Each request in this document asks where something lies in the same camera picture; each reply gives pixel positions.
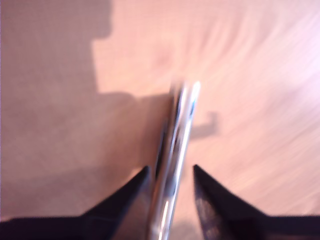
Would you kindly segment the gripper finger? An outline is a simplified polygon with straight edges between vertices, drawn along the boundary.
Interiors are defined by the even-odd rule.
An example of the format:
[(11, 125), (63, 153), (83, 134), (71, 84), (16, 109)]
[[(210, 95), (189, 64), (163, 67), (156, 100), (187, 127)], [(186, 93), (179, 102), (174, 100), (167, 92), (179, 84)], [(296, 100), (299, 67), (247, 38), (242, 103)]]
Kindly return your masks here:
[(194, 165), (194, 198), (205, 240), (265, 240), (266, 215)]
[(150, 167), (144, 166), (125, 185), (82, 215), (85, 240), (113, 238), (144, 184), (149, 181), (150, 173)]

